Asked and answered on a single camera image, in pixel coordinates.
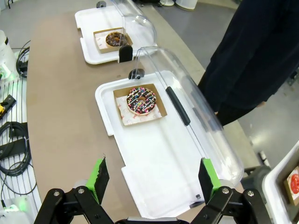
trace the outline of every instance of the transparent dome cover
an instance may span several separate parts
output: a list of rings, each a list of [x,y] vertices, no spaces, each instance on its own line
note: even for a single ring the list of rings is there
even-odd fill
[[[153,24],[142,14],[141,10],[131,0],[111,0],[121,16],[122,33],[118,46],[124,43],[133,44],[135,49],[156,46],[157,34]]]
[[[153,77],[159,80],[193,140],[199,158],[211,159],[218,178],[236,186],[244,172],[243,164],[229,145],[223,128],[197,85],[179,59],[159,47],[140,48],[136,69],[143,69],[136,80]]]

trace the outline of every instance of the red food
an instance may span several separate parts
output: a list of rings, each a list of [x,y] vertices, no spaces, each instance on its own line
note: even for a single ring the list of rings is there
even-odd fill
[[[294,194],[299,193],[299,175],[293,174],[291,178],[291,190]]]

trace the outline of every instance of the donut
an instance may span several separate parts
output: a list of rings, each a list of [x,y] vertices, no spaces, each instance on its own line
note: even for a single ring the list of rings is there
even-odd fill
[[[127,38],[120,32],[113,32],[107,35],[106,43],[112,47],[119,47],[127,44]]]
[[[155,93],[144,87],[133,88],[127,96],[129,110],[137,115],[146,115],[151,112],[156,102]]]

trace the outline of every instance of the table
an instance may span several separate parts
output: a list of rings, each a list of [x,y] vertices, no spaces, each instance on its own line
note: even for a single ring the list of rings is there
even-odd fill
[[[74,13],[41,22],[30,46],[27,117],[31,153],[41,199],[51,188],[69,191],[87,179],[106,155],[110,174],[103,207],[114,220],[139,216],[121,168],[114,137],[108,137],[94,93],[128,77],[134,62],[89,65],[84,61]],[[191,221],[202,206],[179,218]],[[83,223],[76,218],[73,223]]]

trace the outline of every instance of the dark clothing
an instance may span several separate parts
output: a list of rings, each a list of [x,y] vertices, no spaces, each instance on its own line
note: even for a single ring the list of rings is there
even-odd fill
[[[299,0],[243,0],[199,88],[216,112],[255,108],[299,66]]]
[[[249,113],[253,109],[239,109],[227,104],[221,104],[217,118],[225,126]]]

